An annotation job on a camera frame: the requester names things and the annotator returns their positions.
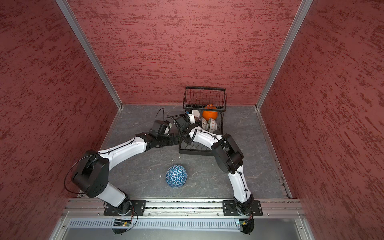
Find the red patterned bowl underneath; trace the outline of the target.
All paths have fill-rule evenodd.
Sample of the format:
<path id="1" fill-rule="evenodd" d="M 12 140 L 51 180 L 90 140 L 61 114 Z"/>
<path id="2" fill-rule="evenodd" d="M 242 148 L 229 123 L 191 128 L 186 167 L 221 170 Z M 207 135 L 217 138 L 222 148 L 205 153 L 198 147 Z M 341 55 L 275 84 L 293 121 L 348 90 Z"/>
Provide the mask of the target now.
<path id="1" fill-rule="evenodd" d="M 208 121 L 205 118 L 201 118 L 202 129 L 207 131 L 209 129 Z"/>

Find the orange plastic bowl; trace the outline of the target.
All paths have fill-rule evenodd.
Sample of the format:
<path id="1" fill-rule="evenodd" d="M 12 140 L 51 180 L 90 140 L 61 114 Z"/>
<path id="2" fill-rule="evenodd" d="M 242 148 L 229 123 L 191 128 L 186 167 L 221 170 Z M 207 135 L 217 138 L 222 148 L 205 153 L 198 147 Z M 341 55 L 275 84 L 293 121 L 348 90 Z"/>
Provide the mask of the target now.
<path id="1" fill-rule="evenodd" d="M 210 119 L 216 120 L 218 118 L 217 108 L 212 104 L 205 106 L 203 110 L 203 118 L 206 121 L 209 121 Z"/>

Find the green patterned ceramic bowl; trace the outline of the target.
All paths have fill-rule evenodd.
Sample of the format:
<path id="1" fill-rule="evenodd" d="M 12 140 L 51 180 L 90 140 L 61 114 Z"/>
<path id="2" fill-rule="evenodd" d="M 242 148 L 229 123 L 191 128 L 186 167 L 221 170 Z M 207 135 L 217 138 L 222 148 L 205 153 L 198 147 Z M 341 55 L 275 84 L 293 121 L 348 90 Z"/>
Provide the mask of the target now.
<path id="1" fill-rule="evenodd" d="M 210 119 L 209 119 L 209 121 L 208 121 L 208 125 L 209 125 L 209 127 L 208 127 L 208 131 L 209 131 L 210 133 L 214 133 L 214 132 L 218 129 L 218 124 L 217 124 L 216 120 L 213 119 L 213 118 L 210 118 Z"/>

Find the white pink bowl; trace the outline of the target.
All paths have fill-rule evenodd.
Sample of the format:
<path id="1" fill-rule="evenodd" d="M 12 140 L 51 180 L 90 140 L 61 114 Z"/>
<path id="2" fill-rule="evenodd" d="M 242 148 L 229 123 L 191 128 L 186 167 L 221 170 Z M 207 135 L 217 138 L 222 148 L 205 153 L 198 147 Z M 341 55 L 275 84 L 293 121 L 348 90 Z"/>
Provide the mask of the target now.
<path id="1" fill-rule="evenodd" d="M 192 114 L 194 115 L 195 118 L 199 119 L 201 114 L 198 110 L 192 110 Z"/>

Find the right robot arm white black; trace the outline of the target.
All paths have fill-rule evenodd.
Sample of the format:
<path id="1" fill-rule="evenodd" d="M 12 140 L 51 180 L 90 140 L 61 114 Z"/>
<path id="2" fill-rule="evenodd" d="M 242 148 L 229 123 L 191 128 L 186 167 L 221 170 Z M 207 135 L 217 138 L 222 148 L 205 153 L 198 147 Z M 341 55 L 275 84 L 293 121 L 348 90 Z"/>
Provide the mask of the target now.
<path id="1" fill-rule="evenodd" d="M 254 196 L 244 174 L 244 154 L 229 134 L 216 135 L 205 130 L 193 114 L 166 116 L 171 119 L 181 139 L 187 144 L 199 143 L 209 148 L 219 168 L 228 175 L 236 203 L 237 212 L 246 216 L 251 210 Z"/>

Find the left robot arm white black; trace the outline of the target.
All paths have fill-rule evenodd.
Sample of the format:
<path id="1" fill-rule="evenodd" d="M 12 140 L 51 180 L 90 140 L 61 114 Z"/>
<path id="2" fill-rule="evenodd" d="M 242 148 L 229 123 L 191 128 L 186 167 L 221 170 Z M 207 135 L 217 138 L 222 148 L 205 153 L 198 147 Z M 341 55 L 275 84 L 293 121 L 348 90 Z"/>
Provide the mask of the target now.
<path id="1" fill-rule="evenodd" d="M 123 161 L 152 148 L 178 145 L 181 137 L 171 133 L 169 121 L 156 120 L 148 133 L 136 134 L 131 140 L 118 146 L 87 151 L 79 160 L 72 182 L 89 198 L 98 198 L 118 215 L 126 215 L 132 209 L 128 194 L 109 183 L 109 171 Z"/>

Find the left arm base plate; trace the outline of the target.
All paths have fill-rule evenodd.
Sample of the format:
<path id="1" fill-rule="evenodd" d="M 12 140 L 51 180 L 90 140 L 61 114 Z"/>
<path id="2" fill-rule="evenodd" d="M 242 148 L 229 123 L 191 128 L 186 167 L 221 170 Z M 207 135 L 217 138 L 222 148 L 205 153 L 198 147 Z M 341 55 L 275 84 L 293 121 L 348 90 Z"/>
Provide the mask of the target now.
<path id="1" fill-rule="evenodd" d="M 131 216 L 132 214 L 143 216 L 146 208 L 146 200 L 123 201 L 118 207 L 104 202 L 104 216 Z"/>

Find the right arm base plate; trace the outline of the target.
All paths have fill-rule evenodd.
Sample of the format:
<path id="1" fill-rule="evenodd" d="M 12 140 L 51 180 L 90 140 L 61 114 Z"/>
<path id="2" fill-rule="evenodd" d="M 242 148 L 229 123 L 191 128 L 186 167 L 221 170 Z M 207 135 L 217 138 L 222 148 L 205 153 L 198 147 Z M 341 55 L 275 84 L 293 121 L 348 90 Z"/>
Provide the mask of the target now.
<path id="1" fill-rule="evenodd" d="M 232 200 L 223 201 L 224 216 L 240 216 L 240 217 L 254 217 L 263 216 L 263 210 L 260 201 L 253 201 L 252 203 L 240 204 Z"/>

